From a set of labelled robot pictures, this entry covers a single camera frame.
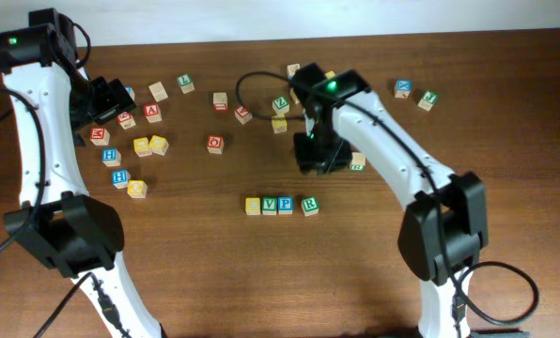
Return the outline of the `yellow C wooden block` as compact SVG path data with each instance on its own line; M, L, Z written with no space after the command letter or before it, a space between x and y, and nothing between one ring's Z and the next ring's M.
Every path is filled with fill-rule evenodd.
M261 214L261 200L259 197L247 197L245 199L245 212L249 216Z

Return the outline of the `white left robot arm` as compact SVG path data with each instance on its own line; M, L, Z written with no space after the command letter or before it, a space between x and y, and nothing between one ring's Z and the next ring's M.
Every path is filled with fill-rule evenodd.
M54 8L26 28L0 33L2 93L11 99L22 159L20 208L4 216L8 239L72 280L114 337L163 337L127 271L124 231L113 207L90 197L77 131L135 109L118 79L90 78L77 51L79 24Z

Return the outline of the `green V wooden block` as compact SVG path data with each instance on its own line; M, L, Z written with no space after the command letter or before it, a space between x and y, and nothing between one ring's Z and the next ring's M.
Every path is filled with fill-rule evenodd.
M278 200L276 197L263 197L261 200L261 212L263 215L272 216L278 213Z

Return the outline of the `blue P wooden block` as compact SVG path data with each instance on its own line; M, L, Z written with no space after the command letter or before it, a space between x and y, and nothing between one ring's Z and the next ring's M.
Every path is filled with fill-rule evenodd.
M279 215L291 215L293 213L294 199L292 196L279 196L277 203Z

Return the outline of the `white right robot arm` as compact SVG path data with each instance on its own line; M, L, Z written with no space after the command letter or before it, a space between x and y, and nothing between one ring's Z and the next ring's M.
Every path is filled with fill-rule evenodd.
M289 82L306 127L293 137L300 171L332 173L350 164L353 149L363 153L405 211L397 245L420 281L419 336L470 336L463 299L488 243L482 181L473 173L459 176L429 155L356 71L328 78L312 63Z

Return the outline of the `green R wooden block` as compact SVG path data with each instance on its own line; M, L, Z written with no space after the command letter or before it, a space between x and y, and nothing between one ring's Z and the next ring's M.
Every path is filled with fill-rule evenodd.
M305 217L319 213L319 202L315 196L305 197L302 200L301 206Z

